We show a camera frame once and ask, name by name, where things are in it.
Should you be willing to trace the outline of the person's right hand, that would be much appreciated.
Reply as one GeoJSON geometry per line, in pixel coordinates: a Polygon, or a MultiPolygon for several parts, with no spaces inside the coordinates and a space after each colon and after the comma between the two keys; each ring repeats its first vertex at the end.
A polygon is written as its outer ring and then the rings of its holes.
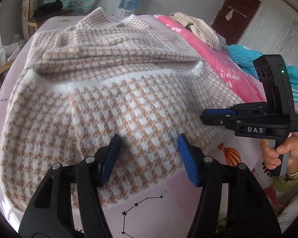
{"type": "Polygon", "coordinates": [[[260,148],[262,150],[262,158],[267,169],[273,170],[281,165],[279,155],[289,153],[287,172],[294,175],[298,172],[298,137],[293,135],[287,138],[276,149],[270,148],[267,139],[260,139],[260,148]]]}

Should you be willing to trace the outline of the person's right forearm green sleeve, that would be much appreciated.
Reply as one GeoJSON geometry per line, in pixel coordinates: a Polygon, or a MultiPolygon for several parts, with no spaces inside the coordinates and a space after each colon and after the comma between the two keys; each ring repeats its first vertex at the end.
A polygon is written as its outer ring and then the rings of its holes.
{"type": "Polygon", "coordinates": [[[292,176],[287,174],[285,179],[274,177],[273,188],[277,202],[286,207],[298,195],[298,172],[292,176]]]}

